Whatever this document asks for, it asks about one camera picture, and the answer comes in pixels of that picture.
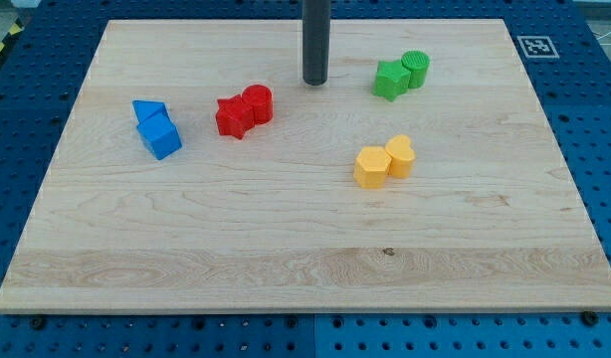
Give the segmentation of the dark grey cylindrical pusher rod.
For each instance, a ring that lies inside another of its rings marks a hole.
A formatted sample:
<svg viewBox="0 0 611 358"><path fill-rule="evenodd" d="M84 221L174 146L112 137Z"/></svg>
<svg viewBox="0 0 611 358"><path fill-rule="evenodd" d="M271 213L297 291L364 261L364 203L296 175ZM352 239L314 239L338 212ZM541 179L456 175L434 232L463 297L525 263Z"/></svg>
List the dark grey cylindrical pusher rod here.
<svg viewBox="0 0 611 358"><path fill-rule="evenodd" d="M330 17L330 0L303 1L303 80L311 86L320 86L327 81Z"/></svg>

